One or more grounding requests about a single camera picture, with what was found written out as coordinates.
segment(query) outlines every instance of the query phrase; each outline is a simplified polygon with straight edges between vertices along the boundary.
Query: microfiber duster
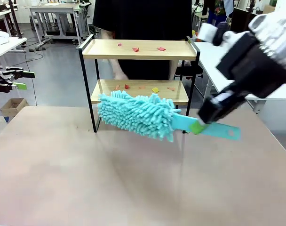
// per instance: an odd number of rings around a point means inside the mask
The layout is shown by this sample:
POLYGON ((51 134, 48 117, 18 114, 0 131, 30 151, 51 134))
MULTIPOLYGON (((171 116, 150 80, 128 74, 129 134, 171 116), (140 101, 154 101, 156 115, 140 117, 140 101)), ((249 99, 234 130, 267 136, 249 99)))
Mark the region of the microfiber duster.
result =
MULTIPOLYGON (((192 131, 198 119, 179 114, 171 99, 161 99, 157 94, 150 97, 132 97, 125 91, 101 94, 98 114, 106 124, 133 131, 154 139, 167 138, 173 142, 173 131, 192 131)), ((240 129, 219 123, 212 123, 201 131, 203 134, 232 140, 240 138, 240 129)))

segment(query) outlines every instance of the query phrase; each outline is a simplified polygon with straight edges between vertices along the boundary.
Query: yellow paper scrap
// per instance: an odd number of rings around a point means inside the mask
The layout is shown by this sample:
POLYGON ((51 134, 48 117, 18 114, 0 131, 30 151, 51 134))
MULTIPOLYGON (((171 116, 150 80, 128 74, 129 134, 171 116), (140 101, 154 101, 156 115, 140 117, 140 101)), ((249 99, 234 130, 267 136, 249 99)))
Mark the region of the yellow paper scrap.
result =
POLYGON ((160 92, 160 90, 159 90, 157 87, 152 88, 152 91, 153 91, 154 93, 159 93, 159 92, 160 92))

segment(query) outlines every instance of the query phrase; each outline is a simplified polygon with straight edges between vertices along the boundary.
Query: wooden shelf board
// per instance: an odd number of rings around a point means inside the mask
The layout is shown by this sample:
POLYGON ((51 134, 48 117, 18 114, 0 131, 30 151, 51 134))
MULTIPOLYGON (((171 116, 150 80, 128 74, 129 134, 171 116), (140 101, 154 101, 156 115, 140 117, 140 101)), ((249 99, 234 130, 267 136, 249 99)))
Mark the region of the wooden shelf board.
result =
POLYGON ((92 59, 195 60, 196 51, 186 41, 94 39, 84 49, 83 57, 92 59), (132 48, 139 48, 139 52, 135 53, 132 48))
POLYGON ((187 105, 188 96, 181 81, 159 81, 159 80, 98 80, 91 96, 91 102, 93 104, 99 103, 99 95, 105 93, 110 96, 111 91, 115 90, 115 87, 120 85, 121 91, 125 90, 132 97, 137 95, 150 96, 153 91, 152 88, 157 87, 159 89, 159 97, 172 99, 175 105, 187 105), (125 89, 124 85, 130 86, 129 89, 125 89), (175 91, 167 89, 167 87, 175 88, 175 91))

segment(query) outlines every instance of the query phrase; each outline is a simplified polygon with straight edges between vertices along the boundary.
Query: gray floor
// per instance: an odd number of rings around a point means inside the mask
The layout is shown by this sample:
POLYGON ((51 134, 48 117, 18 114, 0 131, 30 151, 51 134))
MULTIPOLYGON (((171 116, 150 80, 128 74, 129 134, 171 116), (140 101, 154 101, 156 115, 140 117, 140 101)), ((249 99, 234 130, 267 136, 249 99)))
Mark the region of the gray floor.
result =
MULTIPOLYGON (((37 40, 36 34, 31 30, 29 24, 21 24, 20 29, 24 32, 23 36, 29 41, 27 45, 32 45, 37 40)), ((85 86, 81 72, 78 51, 71 42, 56 42, 54 45, 45 45, 45 51, 39 51, 43 58, 37 53, 27 52, 26 58, 31 71, 35 72, 36 78, 33 79, 37 105, 43 106, 75 106, 87 107, 85 86)), ((5 60, 8 65, 15 65, 25 62, 24 53, 6 53, 5 60)), ((102 79, 112 78, 111 67, 108 62, 98 61, 100 77, 102 79)), ((27 70, 26 63, 20 64, 27 70)), ((90 91, 96 84, 95 64, 92 60, 86 61, 86 69, 90 91)), ((196 86, 204 92, 208 77, 197 78, 196 86)), ((186 91, 189 92, 191 80, 184 79, 186 91)), ((15 97, 25 97, 30 105, 35 105, 35 97, 31 79, 19 79, 18 82, 27 84, 27 90, 12 91, 8 94, 0 93, 0 108, 10 99, 15 97)), ((192 108, 199 108, 202 104, 202 96, 194 89, 191 102, 192 108)), ((286 134, 274 134, 281 144, 286 148, 286 134)))

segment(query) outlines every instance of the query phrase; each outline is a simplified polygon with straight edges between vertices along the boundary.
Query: black shirt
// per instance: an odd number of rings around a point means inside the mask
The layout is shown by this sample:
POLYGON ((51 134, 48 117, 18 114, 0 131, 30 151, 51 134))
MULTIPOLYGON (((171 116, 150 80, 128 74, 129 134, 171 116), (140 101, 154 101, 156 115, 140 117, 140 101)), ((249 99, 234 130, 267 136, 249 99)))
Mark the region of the black shirt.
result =
MULTIPOLYGON (((115 39, 183 40, 191 36, 191 0, 96 0, 93 24, 115 39)), ((169 79, 169 61, 119 64, 129 79, 169 79)))

